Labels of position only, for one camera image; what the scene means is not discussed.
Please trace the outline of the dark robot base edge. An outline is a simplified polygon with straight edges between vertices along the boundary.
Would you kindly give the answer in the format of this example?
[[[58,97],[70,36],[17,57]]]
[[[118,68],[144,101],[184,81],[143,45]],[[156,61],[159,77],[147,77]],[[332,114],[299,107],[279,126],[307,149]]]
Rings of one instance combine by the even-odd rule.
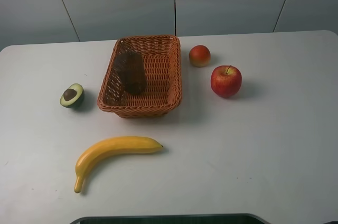
[[[81,217],[71,223],[268,223],[248,213]]]

